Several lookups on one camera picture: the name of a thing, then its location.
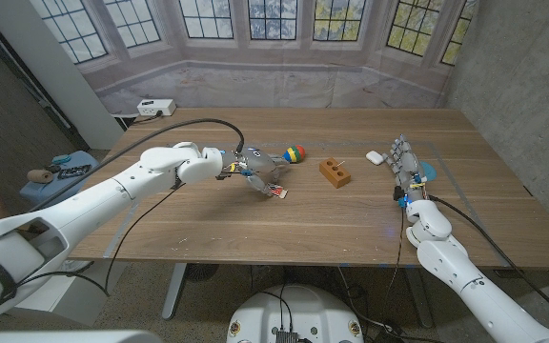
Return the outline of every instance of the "orange wooden block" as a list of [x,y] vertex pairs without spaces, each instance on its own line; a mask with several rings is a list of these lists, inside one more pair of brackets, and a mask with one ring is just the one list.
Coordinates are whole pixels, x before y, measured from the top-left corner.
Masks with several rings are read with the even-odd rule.
[[351,181],[351,174],[340,166],[332,157],[319,163],[319,171],[327,178],[332,185],[340,188]]

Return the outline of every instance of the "window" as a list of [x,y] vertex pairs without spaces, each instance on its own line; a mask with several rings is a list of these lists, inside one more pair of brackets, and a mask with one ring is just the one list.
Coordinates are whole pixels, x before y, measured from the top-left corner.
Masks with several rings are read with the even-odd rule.
[[31,3],[74,64],[107,54],[80,0],[31,0]]
[[252,39],[295,39],[296,0],[248,0]]
[[387,46],[417,56],[425,54],[443,0],[400,0]]
[[317,0],[315,3],[316,41],[356,41],[365,0]]
[[457,62],[457,54],[461,49],[461,43],[463,42],[463,37],[465,37],[465,32],[469,28],[469,23],[472,21],[472,16],[474,15],[474,8],[476,7],[476,0],[467,0],[463,6],[463,11],[461,16],[457,20],[457,25],[453,31],[453,35],[448,41],[448,47],[446,47],[446,52],[442,57],[442,62],[454,66]]
[[127,48],[160,40],[146,0],[106,0],[105,4]]
[[233,39],[228,0],[179,0],[190,38]]

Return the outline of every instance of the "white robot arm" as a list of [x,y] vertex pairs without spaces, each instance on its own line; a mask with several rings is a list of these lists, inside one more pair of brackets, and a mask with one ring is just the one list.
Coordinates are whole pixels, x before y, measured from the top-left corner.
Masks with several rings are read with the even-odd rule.
[[[215,148],[202,153],[194,143],[152,148],[140,161],[52,207],[0,219],[0,313],[24,300],[48,277],[22,286],[23,280],[56,271],[77,244],[91,232],[146,196],[221,174],[222,156]],[[47,230],[28,241],[18,228],[41,223]]]
[[391,155],[382,157],[396,174],[395,198],[413,223],[406,236],[417,247],[420,264],[460,296],[497,342],[548,339],[549,329],[484,276],[452,236],[450,222],[429,200],[422,167],[403,135],[392,146]]

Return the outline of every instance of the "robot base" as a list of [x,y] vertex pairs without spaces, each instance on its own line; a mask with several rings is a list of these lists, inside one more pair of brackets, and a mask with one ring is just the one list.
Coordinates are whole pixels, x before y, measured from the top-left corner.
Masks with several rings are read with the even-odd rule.
[[[280,295],[281,287],[275,286],[266,292]],[[285,304],[281,304],[285,332],[282,334],[279,299],[270,294],[257,293],[234,313],[227,332],[227,342],[275,343],[285,336],[296,334],[297,338],[312,343],[363,342],[357,317],[333,295],[317,287],[293,284],[285,286],[283,299],[292,312],[293,333],[289,333],[290,314]]]

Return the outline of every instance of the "electrical outlet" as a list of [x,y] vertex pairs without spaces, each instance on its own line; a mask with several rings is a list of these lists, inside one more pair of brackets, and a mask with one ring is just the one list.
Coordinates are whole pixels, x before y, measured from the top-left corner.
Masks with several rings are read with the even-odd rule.
[[144,99],[137,105],[139,115],[145,116],[155,116],[158,111],[162,111],[162,115],[173,115],[176,108],[172,99]]

